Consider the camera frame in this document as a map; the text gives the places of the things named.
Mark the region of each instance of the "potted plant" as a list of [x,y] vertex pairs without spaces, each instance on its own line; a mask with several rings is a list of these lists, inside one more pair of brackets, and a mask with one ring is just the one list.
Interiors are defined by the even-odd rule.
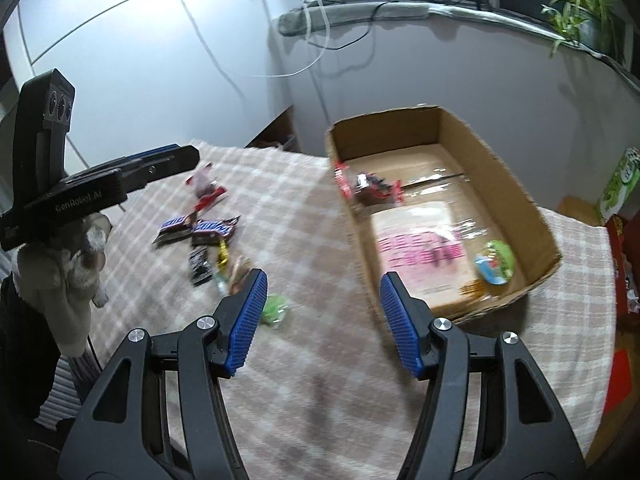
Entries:
[[[553,4],[564,2],[562,11],[552,7]],[[618,57],[611,2],[608,0],[551,0],[548,5],[542,5],[541,13],[548,16],[563,40],[555,40],[549,57],[558,50],[561,43],[582,43],[591,50]]]

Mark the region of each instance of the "camera lens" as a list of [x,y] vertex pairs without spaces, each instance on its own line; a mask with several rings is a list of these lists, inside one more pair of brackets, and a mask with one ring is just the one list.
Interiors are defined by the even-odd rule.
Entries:
[[60,98],[60,102],[58,103],[58,120],[59,121],[61,121],[62,117],[65,116],[65,106],[66,106],[65,97],[62,96]]
[[58,103],[58,96],[55,92],[51,92],[51,96],[49,97],[49,115],[53,115],[53,112],[56,111],[56,104]]

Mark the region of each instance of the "brown cardboard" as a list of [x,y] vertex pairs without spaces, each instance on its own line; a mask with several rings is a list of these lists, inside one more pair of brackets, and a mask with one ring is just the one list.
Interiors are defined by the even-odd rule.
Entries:
[[[490,286],[490,299],[445,306],[438,311],[440,316],[468,320],[513,303],[559,267],[562,256],[531,197],[503,161],[449,111],[399,108],[342,120],[327,132],[326,148],[334,164],[346,162],[354,170],[403,184],[432,173],[468,177],[464,184],[443,192],[456,193],[447,199],[485,224],[492,237],[511,246],[516,269],[507,285]],[[346,211],[362,264],[361,279],[372,304],[379,306],[380,266],[370,220],[348,205]],[[480,240],[476,245],[466,242],[467,253],[478,252],[478,244]]]

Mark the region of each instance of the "spider plant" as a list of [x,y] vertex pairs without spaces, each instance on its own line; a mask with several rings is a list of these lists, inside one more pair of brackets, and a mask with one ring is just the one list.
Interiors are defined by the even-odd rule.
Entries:
[[[553,7],[559,2],[564,2],[562,12]],[[585,22],[591,20],[599,37],[596,39],[596,44],[588,44],[588,46],[607,54],[604,51],[609,50],[610,42],[612,42],[616,58],[618,57],[609,0],[551,0],[548,5],[542,5],[541,13],[549,16],[556,32],[569,43],[580,42],[580,30],[584,31],[587,25]],[[562,40],[554,42],[551,56],[555,54],[560,43]]]

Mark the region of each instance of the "plant pot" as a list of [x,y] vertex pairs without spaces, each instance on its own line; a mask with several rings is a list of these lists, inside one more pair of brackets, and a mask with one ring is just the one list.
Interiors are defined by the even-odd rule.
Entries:
[[581,10],[579,15],[585,18],[585,20],[578,25],[580,29],[580,42],[588,46],[591,50],[610,56],[612,54],[611,36],[610,34],[602,33],[600,20],[586,10]]

